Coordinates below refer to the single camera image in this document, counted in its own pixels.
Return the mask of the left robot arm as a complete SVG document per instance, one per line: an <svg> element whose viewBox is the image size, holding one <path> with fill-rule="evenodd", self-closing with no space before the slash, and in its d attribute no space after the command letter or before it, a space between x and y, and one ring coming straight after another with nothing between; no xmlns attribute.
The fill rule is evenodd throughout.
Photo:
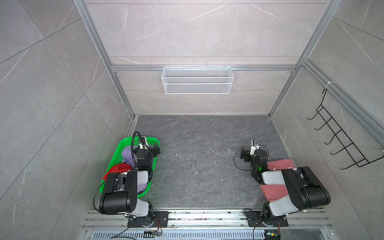
<svg viewBox="0 0 384 240"><path fill-rule="evenodd" d="M158 144L127 146L122 151L122 163L110 168L104 176L99 212L104 215L124 214L140 222L154 221L153 206L140 200L138 195L149 187L154 158L160 153Z"/></svg>

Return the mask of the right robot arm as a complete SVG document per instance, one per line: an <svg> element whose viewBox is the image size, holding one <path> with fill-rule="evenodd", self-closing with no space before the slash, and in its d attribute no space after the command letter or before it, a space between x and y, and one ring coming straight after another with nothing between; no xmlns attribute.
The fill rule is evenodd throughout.
<svg viewBox="0 0 384 240"><path fill-rule="evenodd" d="M256 225L285 226L286 215L330 204L329 192L309 167L283 169L290 160L269 161L269 152L257 145L242 147L239 152L251 164L251 176L268 200L261 211L245 211Z"/></svg>

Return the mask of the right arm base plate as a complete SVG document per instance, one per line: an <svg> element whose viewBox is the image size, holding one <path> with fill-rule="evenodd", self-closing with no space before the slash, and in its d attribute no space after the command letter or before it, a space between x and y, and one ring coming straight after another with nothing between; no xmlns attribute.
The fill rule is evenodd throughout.
<svg viewBox="0 0 384 240"><path fill-rule="evenodd" d="M275 217L267 212L244 211L249 227L288 227L288 221L285 216Z"/></svg>

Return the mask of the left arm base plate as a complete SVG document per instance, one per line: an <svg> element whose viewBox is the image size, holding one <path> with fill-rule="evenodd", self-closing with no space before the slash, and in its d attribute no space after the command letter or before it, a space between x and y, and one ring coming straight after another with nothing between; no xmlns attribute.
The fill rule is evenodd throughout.
<svg viewBox="0 0 384 240"><path fill-rule="evenodd" d="M155 211L146 217L130 217L127 226L131 228L157 228L158 226L165 228L168 226L169 214L167 211Z"/></svg>

